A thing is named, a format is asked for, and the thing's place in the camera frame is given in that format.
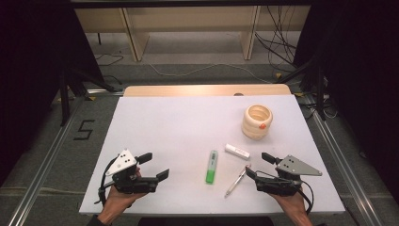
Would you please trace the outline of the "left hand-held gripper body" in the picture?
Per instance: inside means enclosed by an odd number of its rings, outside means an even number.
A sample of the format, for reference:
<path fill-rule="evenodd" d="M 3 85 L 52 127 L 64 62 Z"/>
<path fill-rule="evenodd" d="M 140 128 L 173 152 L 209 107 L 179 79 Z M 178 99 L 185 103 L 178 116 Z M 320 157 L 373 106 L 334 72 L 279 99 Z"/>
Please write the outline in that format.
<path fill-rule="evenodd" d="M 107 186 L 115 186 L 118 192 L 124 194 L 154 192 L 158 186 L 158 179 L 138 176 L 136 174 L 138 165 L 135 156 L 128 149 L 124 149 L 110 162 L 104 172 L 106 177 L 111 178 Z"/>

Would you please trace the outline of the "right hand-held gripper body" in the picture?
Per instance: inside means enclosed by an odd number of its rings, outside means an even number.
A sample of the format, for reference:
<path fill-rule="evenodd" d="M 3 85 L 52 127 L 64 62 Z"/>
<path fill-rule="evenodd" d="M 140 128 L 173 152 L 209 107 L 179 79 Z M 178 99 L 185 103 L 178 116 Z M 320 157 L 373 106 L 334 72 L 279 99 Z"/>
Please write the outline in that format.
<path fill-rule="evenodd" d="M 279 196 L 294 196 L 303 184 L 301 175 L 323 175 L 320 170 L 290 154 L 280 159 L 277 165 L 272 165 L 276 166 L 278 175 L 270 177 L 257 175 L 257 179 L 254 181 L 258 191 Z"/>

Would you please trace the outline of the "clear ballpoint pen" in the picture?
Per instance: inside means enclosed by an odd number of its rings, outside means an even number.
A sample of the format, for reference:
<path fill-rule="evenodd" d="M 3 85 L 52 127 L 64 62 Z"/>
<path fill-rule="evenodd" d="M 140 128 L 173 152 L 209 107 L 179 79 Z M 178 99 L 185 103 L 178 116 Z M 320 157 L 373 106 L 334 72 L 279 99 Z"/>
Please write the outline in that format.
<path fill-rule="evenodd" d="M 237 185 L 242 181 L 242 179 L 245 177 L 246 173 L 247 173 L 247 168 L 251 168 L 251 165 L 245 165 L 244 168 L 240 171 L 238 177 L 235 179 L 235 181 L 230 185 L 230 187 L 228 188 L 228 190 L 225 192 L 224 198 L 227 199 L 232 192 L 235 190 L 235 188 L 237 187 Z"/>

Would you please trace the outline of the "white eraser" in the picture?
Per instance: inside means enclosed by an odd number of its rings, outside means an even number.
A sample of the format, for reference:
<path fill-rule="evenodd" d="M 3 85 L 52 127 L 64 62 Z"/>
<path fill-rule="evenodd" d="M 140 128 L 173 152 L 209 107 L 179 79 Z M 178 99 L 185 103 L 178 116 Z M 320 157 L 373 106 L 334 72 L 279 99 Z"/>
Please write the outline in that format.
<path fill-rule="evenodd" d="M 240 158 L 243 158 L 245 160 L 249 160 L 249 158 L 250 158 L 250 153 L 248 153 L 248 152 L 246 152 L 246 151 L 244 151 L 242 149 L 239 149 L 239 148 L 237 148 L 235 146 L 232 146 L 231 144 L 226 144 L 225 145 L 225 151 L 227 153 L 231 153 L 231 154 L 233 154 L 235 156 L 238 156 Z"/>

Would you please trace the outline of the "cream ribbed pen holder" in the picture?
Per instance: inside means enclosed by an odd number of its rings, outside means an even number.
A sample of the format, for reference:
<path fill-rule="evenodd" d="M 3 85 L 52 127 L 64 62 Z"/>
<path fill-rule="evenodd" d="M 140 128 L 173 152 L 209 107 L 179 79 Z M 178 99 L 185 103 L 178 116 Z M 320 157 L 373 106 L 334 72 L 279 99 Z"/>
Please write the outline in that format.
<path fill-rule="evenodd" d="M 272 111 L 265 105 L 251 105 L 244 113 L 242 132 L 254 140 L 263 139 L 269 131 L 273 121 Z"/>

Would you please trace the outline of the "green highlighter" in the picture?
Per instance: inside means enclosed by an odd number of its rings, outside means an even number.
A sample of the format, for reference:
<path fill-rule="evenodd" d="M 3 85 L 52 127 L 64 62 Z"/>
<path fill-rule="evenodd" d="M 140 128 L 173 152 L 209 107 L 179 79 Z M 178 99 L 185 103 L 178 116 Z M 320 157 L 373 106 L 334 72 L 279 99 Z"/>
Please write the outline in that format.
<path fill-rule="evenodd" d="M 212 150 L 209 155 L 208 166 L 207 166 L 207 171 L 206 171 L 206 176 L 205 176 L 205 183 L 208 185 L 211 185 L 215 179 L 217 157 L 218 157 L 218 152 L 215 150 Z"/>

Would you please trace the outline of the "person's left hand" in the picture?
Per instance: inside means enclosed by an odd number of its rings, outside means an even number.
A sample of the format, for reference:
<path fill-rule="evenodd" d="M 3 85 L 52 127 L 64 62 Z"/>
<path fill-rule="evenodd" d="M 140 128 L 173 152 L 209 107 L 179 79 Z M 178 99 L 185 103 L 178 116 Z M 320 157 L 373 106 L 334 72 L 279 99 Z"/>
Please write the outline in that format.
<path fill-rule="evenodd" d="M 115 220 L 136 200 L 144 196 L 146 196 L 146 193 L 124 194 L 118 192 L 115 186 L 111 186 L 100 216 L 108 221 Z"/>

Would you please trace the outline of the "white table cover board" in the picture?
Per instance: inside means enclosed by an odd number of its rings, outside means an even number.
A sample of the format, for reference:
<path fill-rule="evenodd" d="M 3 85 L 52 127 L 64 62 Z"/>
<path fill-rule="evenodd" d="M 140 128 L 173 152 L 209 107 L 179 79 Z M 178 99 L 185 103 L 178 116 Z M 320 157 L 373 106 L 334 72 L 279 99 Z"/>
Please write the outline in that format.
<path fill-rule="evenodd" d="M 242 132 L 244 113 L 251 105 L 265 105 L 273 113 L 268 134 L 261 140 Z M 226 144 L 249 152 L 249 160 L 226 153 Z M 247 176 L 224 198 L 246 164 L 261 176 L 274 173 L 274 166 L 262 159 L 262 153 L 279 158 L 290 154 L 323 173 L 304 179 L 304 192 L 314 200 L 313 213 L 344 210 L 293 95 L 120 98 L 80 213 L 101 211 L 98 188 L 104 169 L 124 149 L 134 156 L 152 153 L 152 160 L 141 167 L 144 176 L 169 170 L 168 178 L 155 192 L 129 208 L 134 216 L 277 214 L 279 205 L 258 191 Z M 218 157 L 214 182 L 208 185 L 205 176 L 212 150 Z"/>

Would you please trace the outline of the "black metal stand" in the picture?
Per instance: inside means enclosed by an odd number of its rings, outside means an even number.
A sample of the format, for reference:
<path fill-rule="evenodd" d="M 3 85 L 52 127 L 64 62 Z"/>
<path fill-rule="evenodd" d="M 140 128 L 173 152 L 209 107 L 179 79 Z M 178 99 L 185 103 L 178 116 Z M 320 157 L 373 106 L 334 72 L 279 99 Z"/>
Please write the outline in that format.
<path fill-rule="evenodd" d="M 308 62 L 304 63 L 299 68 L 295 69 L 288 75 L 279 78 L 277 84 L 285 84 L 286 82 L 302 75 L 300 82 L 300 89 L 305 92 L 315 90 L 316 103 L 315 111 L 324 121 L 326 119 L 324 113 L 324 66 L 318 58 L 311 58 Z"/>

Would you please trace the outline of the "black tripod stand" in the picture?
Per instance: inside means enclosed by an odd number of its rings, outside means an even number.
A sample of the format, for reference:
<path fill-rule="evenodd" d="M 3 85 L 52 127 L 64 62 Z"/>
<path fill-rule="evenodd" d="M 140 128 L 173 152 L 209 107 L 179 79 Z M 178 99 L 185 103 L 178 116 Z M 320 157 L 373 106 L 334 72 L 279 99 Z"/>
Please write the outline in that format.
<path fill-rule="evenodd" d="M 86 97 L 88 94 L 88 89 L 83 84 L 84 81 L 88 81 L 102 89 L 105 89 L 108 92 L 120 91 L 120 89 L 106 84 L 104 80 L 96 78 L 95 76 L 92 76 L 82 70 L 76 68 L 64 69 L 58 76 L 59 93 L 62 107 L 61 126 L 64 126 L 67 123 L 71 115 L 68 90 L 70 89 L 77 97 Z"/>

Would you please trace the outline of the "beige wooden desk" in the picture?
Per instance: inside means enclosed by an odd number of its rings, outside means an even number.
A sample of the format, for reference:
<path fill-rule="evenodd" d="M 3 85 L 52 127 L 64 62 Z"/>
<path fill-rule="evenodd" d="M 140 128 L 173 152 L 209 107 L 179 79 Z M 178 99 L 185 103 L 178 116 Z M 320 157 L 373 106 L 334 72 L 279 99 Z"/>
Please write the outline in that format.
<path fill-rule="evenodd" d="M 142 59 L 151 32 L 235 31 L 245 60 L 257 31 L 303 29 L 309 6 L 81 8 L 75 11 L 86 33 L 124 33 L 133 60 Z"/>

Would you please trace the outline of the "black curtain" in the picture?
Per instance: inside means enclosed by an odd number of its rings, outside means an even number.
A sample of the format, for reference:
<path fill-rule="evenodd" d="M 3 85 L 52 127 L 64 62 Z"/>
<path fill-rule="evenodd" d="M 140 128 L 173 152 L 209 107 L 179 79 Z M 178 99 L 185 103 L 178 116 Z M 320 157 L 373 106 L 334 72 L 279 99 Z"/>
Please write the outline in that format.
<path fill-rule="evenodd" d="M 399 0 L 313 0 L 296 65 L 327 32 L 328 92 L 399 203 Z"/>
<path fill-rule="evenodd" d="M 70 0 L 0 0 L 0 185 L 75 72 L 104 80 Z"/>

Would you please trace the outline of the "aluminium floor rail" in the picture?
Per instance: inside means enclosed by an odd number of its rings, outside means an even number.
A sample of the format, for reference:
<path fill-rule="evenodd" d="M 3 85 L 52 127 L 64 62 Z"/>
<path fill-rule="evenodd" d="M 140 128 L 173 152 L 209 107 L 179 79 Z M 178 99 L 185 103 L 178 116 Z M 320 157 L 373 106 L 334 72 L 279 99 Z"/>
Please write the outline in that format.
<path fill-rule="evenodd" d="M 343 151 L 340 148 L 336 138 L 333 136 L 330 128 L 328 127 L 327 121 L 324 119 L 323 113 L 323 109 L 317 108 L 313 118 L 366 225 L 383 226 L 382 219 L 376 212 L 363 186 L 360 184 L 355 172 L 351 169 L 348 160 L 343 155 Z"/>
<path fill-rule="evenodd" d="M 71 129 L 76 111 L 83 102 L 83 97 L 77 97 L 70 102 L 72 109 L 65 121 L 56 119 L 56 116 L 62 116 L 60 105 L 52 105 L 50 116 L 46 118 L 39 134 L 0 187 L 0 198 L 13 198 L 16 201 L 16 206 L 11 208 L 11 216 L 6 220 L 6 226 L 24 225 Z"/>

